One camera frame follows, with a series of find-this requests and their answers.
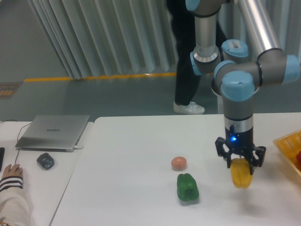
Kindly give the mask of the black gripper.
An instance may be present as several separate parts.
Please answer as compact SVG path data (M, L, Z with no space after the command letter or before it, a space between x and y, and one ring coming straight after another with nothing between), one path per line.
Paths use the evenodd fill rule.
M226 140L222 137L218 137L215 141L217 154L226 160L228 169L231 166L231 155L233 153L244 156L249 163L250 175L253 175L254 168L263 165L266 147L254 146L253 128L237 133L226 128L225 134ZM225 151L224 145L228 147L228 151Z

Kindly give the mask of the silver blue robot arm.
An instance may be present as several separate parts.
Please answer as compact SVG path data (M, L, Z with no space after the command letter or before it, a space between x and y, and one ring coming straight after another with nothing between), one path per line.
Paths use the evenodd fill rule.
M217 13L222 0L188 0L186 8L195 17L196 47L190 54L196 75L214 74L213 90L222 98L225 138L217 138L219 156L231 165L233 154L242 156L249 171L263 164L266 148L253 143L253 94L261 86L285 84L298 79L300 62L286 55L259 0L236 0L256 54L248 61L247 45L236 39L216 46Z

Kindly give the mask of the striped beige sleeve forearm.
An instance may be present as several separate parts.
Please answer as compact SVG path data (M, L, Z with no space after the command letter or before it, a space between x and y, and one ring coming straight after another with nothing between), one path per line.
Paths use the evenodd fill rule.
M30 226L31 210L20 176L0 181L0 224L2 226Z

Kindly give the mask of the person's hand on mouse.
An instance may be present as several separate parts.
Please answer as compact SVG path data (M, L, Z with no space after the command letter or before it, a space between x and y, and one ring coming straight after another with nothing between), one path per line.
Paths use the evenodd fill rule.
M4 168L2 179L8 177L23 178L23 168L20 166L20 164L15 164L15 165L9 164Z

